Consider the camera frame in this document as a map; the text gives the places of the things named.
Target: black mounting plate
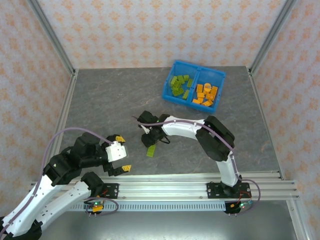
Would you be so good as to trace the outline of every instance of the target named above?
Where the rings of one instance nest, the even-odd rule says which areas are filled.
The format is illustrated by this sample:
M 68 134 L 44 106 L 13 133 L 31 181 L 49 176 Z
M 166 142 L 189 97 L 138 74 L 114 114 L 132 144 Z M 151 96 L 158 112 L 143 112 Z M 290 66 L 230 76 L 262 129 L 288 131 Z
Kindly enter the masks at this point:
M 100 197 L 107 199 L 117 199 L 119 194 L 119 183 L 104 183 Z
M 206 193 L 208 195 L 208 199 L 229 199 L 220 182 L 209 182 L 206 184 Z M 242 199 L 250 199 L 251 196 L 247 193 L 251 194 L 250 185 L 247 182 L 241 182 L 239 185 L 239 189 L 237 193 L 232 198 L 240 198 L 240 193 L 242 194 Z

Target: blue plastic tray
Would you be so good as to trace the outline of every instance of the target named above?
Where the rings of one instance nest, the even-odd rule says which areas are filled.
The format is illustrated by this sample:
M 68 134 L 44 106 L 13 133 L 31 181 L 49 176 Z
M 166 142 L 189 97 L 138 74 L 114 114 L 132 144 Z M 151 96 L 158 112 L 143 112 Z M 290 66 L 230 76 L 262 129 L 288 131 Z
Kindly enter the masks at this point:
M 183 95 L 174 96 L 171 90 L 171 80 L 174 76 L 178 75 L 189 75 L 189 78 L 193 79 L 192 86 L 189 89 L 189 95 L 186 100 L 182 99 Z M 182 104 L 194 109 L 198 109 L 200 111 L 215 113 L 220 101 L 225 78 L 226 73 L 223 71 L 218 71 L 183 61 L 175 61 L 169 76 L 165 80 L 162 98 L 176 104 Z M 192 102 L 193 99 L 197 98 L 197 84 L 204 85 L 205 83 L 210 83 L 211 86 L 218 87 L 218 92 L 211 106 L 203 106 Z M 187 89 L 187 85 L 184 84 L 183 90 L 186 91 Z

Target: orange floral wallpaper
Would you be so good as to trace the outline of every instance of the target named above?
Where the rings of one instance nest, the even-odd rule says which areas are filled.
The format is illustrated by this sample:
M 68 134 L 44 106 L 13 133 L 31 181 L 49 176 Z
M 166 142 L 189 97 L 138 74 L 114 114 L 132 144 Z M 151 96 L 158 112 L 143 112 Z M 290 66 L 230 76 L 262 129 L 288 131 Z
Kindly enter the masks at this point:
M 40 0 L 75 68 L 248 66 L 285 0 Z
M 70 75 L 25 0 L 0 1 L 0 216 L 37 179 Z
M 254 76 L 285 176 L 320 236 L 320 4 L 300 0 Z

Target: gray floor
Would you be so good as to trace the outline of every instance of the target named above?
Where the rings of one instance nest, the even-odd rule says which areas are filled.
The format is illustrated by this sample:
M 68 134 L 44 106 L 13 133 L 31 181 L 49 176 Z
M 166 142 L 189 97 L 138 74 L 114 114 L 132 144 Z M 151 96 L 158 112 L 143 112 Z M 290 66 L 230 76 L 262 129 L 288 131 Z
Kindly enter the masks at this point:
M 296 240 L 285 201 L 263 201 L 238 217 L 224 212 L 66 212 L 41 240 Z
M 224 87 L 214 114 L 235 136 L 238 170 L 278 170 L 278 162 L 244 66 L 214 67 L 226 72 Z M 170 68 L 83 69 L 79 71 L 66 127 L 83 127 L 103 136 L 120 134 L 128 157 L 114 166 L 131 164 L 130 174 L 187 174 L 218 172 L 193 139 L 170 137 L 171 144 L 157 143 L 154 157 L 147 157 L 141 142 L 144 133 L 131 115 L 144 110 L 156 116 L 204 119 L 208 113 L 162 99 Z M 62 147 L 72 146 L 80 132 L 67 132 Z M 95 168 L 105 174 L 102 167 Z

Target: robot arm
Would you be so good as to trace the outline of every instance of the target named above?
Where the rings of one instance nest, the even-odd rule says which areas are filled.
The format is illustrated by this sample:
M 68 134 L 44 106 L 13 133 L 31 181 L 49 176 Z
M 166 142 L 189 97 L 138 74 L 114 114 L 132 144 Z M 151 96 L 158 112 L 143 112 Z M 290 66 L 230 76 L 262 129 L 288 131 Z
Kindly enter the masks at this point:
M 112 162 L 127 156 L 123 137 L 113 135 L 107 137 L 107 140 L 114 144 L 104 142 L 99 145 L 99 138 L 85 132 L 76 139 L 74 146 L 67 147 L 60 154 L 53 156 L 43 169 L 43 177 L 36 194 L 33 195 L 35 190 L 33 187 L 11 213 L 0 219 L 1 226 L 4 228 L 33 196 L 30 204 L 6 229 L 5 240 L 39 239 L 42 231 L 72 205 L 101 194 L 103 181 L 95 173 L 88 172 L 75 187 L 50 202 L 57 192 L 68 185 L 72 179 L 80 176 L 82 168 L 102 165 L 109 176 L 129 172 L 130 165 L 115 169 L 112 165 Z
M 176 118 L 167 114 L 162 114 L 159 118 L 150 112 L 144 111 L 137 119 L 139 125 L 145 131 L 141 136 L 143 144 L 148 148 L 167 136 L 182 136 L 197 140 L 204 152 L 216 161 L 221 173 L 221 187 L 223 192 L 230 198 L 238 195 L 238 185 L 240 183 L 236 174 L 232 160 L 232 151 L 216 136 L 207 129 L 198 125 L 205 125 L 215 131 L 231 147 L 234 147 L 234 135 L 214 116 L 208 116 L 201 120 L 188 120 Z M 160 125 L 148 126 L 148 124 L 163 123 Z

